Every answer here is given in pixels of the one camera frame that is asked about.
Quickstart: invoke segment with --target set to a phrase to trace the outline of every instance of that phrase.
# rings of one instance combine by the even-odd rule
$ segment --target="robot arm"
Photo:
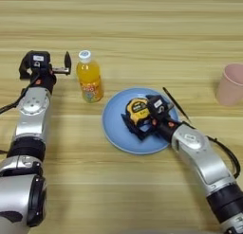
[[[152,97],[147,106],[158,133],[172,144],[181,159],[194,170],[223,233],[243,233],[243,192],[232,173],[211,147],[206,135],[161,112],[164,100]]]
[[[34,83],[18,101],[20,118],[7,158],[0,164],[0,234],[27,234],[45,219],[47,182],[42,166],[50,98],[56,83],[54,74],[70,74],[68,53],[65,65],[65,68],[52,68],[50,55],[45,51],[30,51],[22,60],[20,78]]]

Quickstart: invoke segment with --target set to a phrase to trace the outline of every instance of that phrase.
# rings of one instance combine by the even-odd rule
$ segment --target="yellow tape measure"
[[[136,126],[140,126],[149,119],[149,110],[147,108],[147,99],[132,99],[126,105],[126,114]]]

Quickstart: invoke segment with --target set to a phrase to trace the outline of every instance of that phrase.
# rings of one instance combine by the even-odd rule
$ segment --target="bottle cap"
[[[79,53],[79,58],[82,63],[91,62],[91,52],[89,50],[82,50]]]

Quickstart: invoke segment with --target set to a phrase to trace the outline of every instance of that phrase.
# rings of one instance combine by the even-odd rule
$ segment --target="orange juice bottle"
[[[81,85],[83,98],[87,102],[96,102],[103,97],[103,87],[99,65],[92,60],[91,52],[83,50],[79,53],[77,75]]]

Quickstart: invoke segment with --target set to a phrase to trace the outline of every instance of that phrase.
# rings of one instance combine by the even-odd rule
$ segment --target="wood grain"
[[[1,105],[26,85],[18,81],[18,66],[29,50],[48,50],[54,64],[62,64],[66,50],[73,59],[73,74],[59,77],[53,92],[47,219],[31,233],[218,231],[194,176],[176,154],[117,150],[103,135],[101,114],[125,88],[166,86],[194,125],[225,142],[243,163],[243,104],[225,108],[215,100],[224,66],[242,62],[242,3],[0,0]],[[85,48],[100,63],[105,88],[103,100],[92,105],[82,100],[74,73]],[[0,117],[2,149],[9,147],[17,118],[16,110]],[[242,177],[238,182],[243,187]]]

